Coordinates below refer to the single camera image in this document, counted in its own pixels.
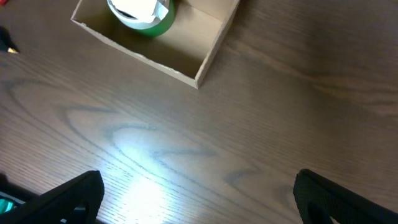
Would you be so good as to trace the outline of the green tape roll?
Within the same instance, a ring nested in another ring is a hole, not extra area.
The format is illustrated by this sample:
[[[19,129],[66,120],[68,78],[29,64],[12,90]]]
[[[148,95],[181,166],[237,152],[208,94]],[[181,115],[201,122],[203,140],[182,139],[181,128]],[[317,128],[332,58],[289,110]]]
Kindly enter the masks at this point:
[[[157,37],[159,35],[162,35],[166,31],[168,31],[170,29],[170,27],[172,26],[172,24],[174,23],[174,20],[175,20],[174,1],[173,0],[170,0],[170,1],[171,1],[170,11],[166,15],[165,19],[162,20],[159,24],[157,24],[156,26],[154,26],[154,27],[152,27],[150,29],[144,29],[144,30],[132,29],[132,30],[137,31],[140,34],[143,34],[143,35],[146,35],[146,36],[149,36],[149,37]]]

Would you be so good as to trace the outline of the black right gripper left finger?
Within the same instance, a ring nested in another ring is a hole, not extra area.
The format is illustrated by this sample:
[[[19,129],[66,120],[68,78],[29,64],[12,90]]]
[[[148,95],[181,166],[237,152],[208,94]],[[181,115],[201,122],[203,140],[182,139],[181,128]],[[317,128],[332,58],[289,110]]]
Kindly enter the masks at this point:
[[[1,223],[97,223],[104,197],[100,171],[87,171],[48,192],[36,195],[1,174]]]

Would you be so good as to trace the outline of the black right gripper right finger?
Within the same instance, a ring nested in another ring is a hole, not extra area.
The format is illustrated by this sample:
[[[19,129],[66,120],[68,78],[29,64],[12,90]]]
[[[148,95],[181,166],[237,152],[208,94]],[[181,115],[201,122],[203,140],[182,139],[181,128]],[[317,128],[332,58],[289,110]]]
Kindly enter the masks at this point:
[[[296,175],[294,199],[304,224],[397,224],[397,213],[320,175],[302,169]]]

